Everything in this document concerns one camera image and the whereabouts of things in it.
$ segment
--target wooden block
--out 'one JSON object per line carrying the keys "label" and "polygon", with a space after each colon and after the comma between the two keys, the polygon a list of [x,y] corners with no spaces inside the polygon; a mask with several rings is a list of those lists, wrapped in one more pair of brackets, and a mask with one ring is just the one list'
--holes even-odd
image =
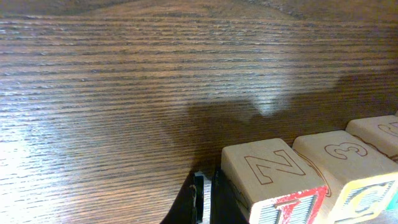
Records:
{"label": "wooden block", "polygon": [[398,162],[398,117],[355,119],[348,123],[346,132]]}
{"label": "wooden block", "polygon": [[329,186],[319,223],[375,218],[398,188],[398,165],[345,131],[300,136],[293,148]]}
{"label": "wooden block", "polygon": [[312,223],[327,190],[281,139],[225,147],[221,168],[252,224]]}

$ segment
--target toy block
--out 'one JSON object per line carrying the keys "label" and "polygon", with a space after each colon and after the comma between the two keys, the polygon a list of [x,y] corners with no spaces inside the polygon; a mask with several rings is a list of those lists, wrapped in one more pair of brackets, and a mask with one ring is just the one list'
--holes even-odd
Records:
{"label": "toy block", "polygon": [[300,136],[293,149],[328,184],[320,223],[377,217],[398,188],[398,166],[345,131]]}
{"label": "toy block", "polygon": [[348,123],[346,132],[398,163],[398,117],[355,119]]}
{"label": "toy block", "polygon": [[223,149],[221,169],[251,223],[312,223],[326,185],[281,139]]}

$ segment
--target red painted edge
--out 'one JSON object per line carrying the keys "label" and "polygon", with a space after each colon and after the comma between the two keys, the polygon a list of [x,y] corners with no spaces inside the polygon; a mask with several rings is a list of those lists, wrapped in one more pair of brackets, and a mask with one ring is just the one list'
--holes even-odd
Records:
{"label": "red painted edge", "polygon": [[[317,216],[317,214],[319,212],[319,209],[321,207],[323,199],[325,199],[325,195],[326,195],[327,189],[328,189],[328,187],[324,185],[324,186],[317,187],[317,188],[314,188],[314,189],[308,189],[308,190],[303,190],[301,192],[296,192],[296,193],[287,195],[285,197],[278,198],[276,200],[275,204],[284,203],[284,202],[290,202],[290,201],[293,201],[293,200],[296,200],[296,199],[300,199],[300,198],[303,198],[303,197],[316,195],[317,199],[316,199],[315,203],[313,204],[311,214],[310,214],[310,216],[308,217],[308,220],[307,220],[307,224],[312,224],[314,219],[315,219],[315,217]],[[291,214],[293,212],[294,207],[295,206],[285,206],[285,207],[281,208],[281,209],[283,209],[282,214],[284,214],[283,221],[282,221],[283,224],[287,224],[289,222],[290,216],[291,216]]]}

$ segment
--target blue painted block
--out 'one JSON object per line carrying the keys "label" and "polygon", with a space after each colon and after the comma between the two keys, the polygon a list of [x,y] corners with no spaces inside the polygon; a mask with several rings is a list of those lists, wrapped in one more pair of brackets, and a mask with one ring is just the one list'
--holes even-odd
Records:
{"label": "blue painted block", "polygon": [[398,191],[392,198],[390,204],[387,206],[386,210],[392,210],[398,208]]}

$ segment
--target wood grain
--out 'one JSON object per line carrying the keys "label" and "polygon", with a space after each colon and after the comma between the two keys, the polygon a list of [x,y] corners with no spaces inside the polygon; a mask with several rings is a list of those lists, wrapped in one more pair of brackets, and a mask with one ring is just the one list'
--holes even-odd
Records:
{"label": "wood grain", "polygon": [[398,105],[394,23],[3,16],[0,27],[9,223],[158,223],[188,171],[211,174],[225,146],[292,144]]}
{"label": "wood grain", "polygon": [[90,16],[167,16],[311,21],[398,21],[390,0],[2,0],[0,13]]}

